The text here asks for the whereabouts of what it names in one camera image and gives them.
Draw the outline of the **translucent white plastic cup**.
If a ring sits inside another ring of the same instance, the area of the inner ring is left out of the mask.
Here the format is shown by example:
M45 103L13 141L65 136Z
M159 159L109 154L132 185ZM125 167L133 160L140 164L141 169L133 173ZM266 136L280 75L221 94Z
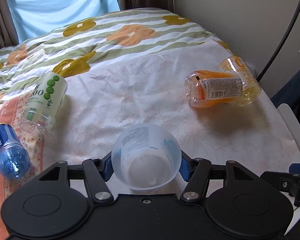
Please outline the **translucent white plastic cup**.
M125 129L111 151L111 164L119 181L134 191L151 191L170 183L181 167L176 138L155 124Z

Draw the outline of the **orange plastic cup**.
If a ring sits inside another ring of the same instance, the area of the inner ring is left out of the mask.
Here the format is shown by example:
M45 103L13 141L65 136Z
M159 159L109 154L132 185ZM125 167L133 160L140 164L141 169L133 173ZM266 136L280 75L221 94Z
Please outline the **orange plastic cup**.
M187 76L185 86L190 105L196 108L239 102L243 95L243 82L232 71L197 70Z

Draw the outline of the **blue plastic cup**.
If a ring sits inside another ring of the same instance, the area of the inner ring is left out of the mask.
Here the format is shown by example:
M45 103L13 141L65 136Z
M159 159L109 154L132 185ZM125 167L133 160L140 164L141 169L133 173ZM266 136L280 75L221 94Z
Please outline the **blue plastic cup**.
M13 127L0 124L0 174L9 180L19 179L30 168L30 156Z

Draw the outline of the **white green-dotted plastic cup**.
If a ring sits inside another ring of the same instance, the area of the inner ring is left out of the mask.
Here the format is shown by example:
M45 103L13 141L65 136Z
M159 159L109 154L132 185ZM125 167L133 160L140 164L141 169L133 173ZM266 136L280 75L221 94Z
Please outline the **white green-dotted plastic cup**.
M39 78L19 119L27 132L48 132L64 99L68 84L61 75L48 72Z

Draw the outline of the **clear yellow plastic cup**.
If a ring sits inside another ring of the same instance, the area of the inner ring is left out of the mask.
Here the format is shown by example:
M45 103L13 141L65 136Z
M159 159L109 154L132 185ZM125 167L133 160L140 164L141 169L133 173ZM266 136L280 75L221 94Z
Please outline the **clear yellow plastic cup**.
M236 72L242 80L243 92L239 100L240 105L248 105L254 102L261 94L261 86L253 77L245 62L239 56L231 56L221 63L222 68L227 71Z

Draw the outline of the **white floral cloth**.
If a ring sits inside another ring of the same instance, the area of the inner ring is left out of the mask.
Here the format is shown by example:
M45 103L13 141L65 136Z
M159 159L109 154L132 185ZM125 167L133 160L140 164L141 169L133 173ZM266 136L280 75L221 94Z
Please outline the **white floral cloth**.
M214 164L235 160L255 174L288 171L300 151L265 93L249 105L193 108L185 79L220 71L230 53L216 41L126 59L67 78L68 89L43 148L43 168L59 160L102 158L128 127L164 127L190 157Z

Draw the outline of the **black clamp tool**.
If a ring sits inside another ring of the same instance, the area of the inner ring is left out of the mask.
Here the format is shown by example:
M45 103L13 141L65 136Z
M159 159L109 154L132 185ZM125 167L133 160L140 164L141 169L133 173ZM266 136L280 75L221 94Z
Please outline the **black clamp tool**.
M294 197L294 205L300 207L300 163L291 164L288 173L266 171L261 178L275 189Z

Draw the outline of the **pink patterned cloth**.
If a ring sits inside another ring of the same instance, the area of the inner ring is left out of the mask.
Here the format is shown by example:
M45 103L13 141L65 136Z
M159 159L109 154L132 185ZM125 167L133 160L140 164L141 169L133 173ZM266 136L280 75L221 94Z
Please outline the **pink patterned cloth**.
M44 137L19 126L29 97L0 102L0 210L7 197L43 170ZM0 215L0 239L7 237Z

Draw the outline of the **floral striped bed quilt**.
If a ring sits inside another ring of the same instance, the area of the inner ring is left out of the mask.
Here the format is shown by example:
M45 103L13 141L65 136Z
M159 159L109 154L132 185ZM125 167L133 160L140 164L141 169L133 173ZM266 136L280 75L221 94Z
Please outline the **floral striped bed quilt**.
M63 77L218 37L191 20L158 8L111 12L0 49L0 100L30 89L47 72Z

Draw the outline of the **light blue window sheet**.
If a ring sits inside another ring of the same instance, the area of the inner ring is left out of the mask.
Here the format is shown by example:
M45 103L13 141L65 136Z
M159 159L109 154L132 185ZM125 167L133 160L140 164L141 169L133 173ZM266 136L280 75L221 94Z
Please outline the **light blue window sheet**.
M117 0L7 0L19 42L118 11Z

